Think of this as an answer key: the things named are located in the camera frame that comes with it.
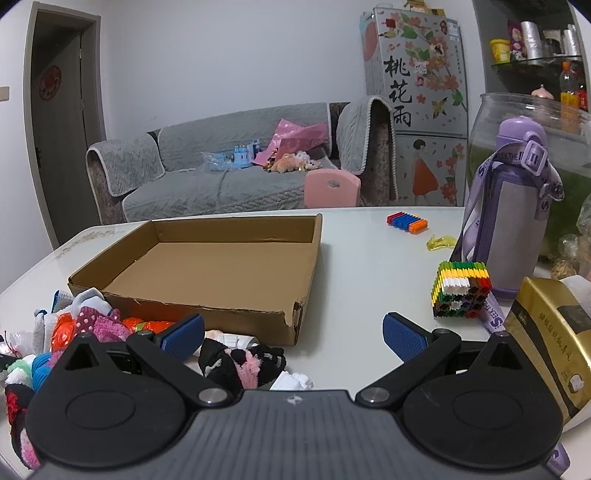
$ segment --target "orange plastic bag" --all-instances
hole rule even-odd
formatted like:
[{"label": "orange plastic bag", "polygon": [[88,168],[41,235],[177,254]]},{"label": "orange plastic bag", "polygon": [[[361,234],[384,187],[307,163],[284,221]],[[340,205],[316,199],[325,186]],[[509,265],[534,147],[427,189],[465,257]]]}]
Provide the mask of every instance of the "orange plastic bag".
[{"label": "orange plastic bag", "polygon": [[160,333],[173,325],[174,322],[145,322],[142,319],[130,317],[123,321],[131,333],[139,332],[140,330],[152,330],[154,333]]},{"label": "orange plastic bag", "polygon": [[63,313],[57,318],[57,323],[51,334],[51,351],[67,347],[74,338],[74,320],[69,313]]}]

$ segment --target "stuffed toy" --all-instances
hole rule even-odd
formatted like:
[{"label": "stuffed toy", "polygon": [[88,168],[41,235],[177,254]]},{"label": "stuffed toy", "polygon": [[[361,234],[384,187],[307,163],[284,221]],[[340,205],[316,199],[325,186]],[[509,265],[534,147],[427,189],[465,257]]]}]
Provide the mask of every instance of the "stuffed toy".
[{"label": "stuffed toy", "polygon": [[304,152],[299,151],[297,154],[286,153],[279,160],[271,166],[270,171],[276,171],[279,173],[286,173],[289,171],[310,171],[316,170],[319,165],[316,164],[310,156]]}]

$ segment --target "door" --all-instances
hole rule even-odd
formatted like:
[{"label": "door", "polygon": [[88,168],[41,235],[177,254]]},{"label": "door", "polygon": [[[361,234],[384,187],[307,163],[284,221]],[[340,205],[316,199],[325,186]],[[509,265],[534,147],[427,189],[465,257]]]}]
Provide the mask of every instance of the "door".
[{"label": "door", "polygon": [[401,206],[463,206],[466,140],[396,135]]},{"label": "door", "polygon": [[375,16],[396,131],[467,138],[466,72],[457,22],[382,8]]},{"label": "door", "polygon": [[31,81],[37,164],[60,245],[100,224],[86,172],[80,42],[81,34],[77,33]]}]

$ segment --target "gold box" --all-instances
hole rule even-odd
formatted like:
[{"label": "gold box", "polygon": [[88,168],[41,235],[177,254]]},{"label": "gold box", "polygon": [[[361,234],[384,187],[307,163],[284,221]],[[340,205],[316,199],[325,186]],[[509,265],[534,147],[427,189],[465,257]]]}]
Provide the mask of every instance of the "gold box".
[{"label": "gold box", "polygon": [[562,282],[525,278],[505,328],[548,385],[568,423],[591,398],[591,317]]}]

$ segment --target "sofa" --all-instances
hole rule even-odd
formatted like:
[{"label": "sofa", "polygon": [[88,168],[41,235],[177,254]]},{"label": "sofa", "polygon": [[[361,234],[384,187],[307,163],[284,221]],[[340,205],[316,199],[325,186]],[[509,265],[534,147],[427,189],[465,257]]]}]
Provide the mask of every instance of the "sofa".
[{"label": "sofa", "polygon": [[[304,127],[327,122],[329,140],[311,156],[323,168],[358,176],[361,205],[395,203],[392,112],[386,101],[368,97],[356,106],[311,103],[230,113],[95,144],[86,167],[101,223],[303,208],[305,172],[268,173],[259,166],[210,171],[199,160],[200,152],[231,153],[254,138],[266,146],[281,118]],[[348,152],[346,164],[339,148]]]}]

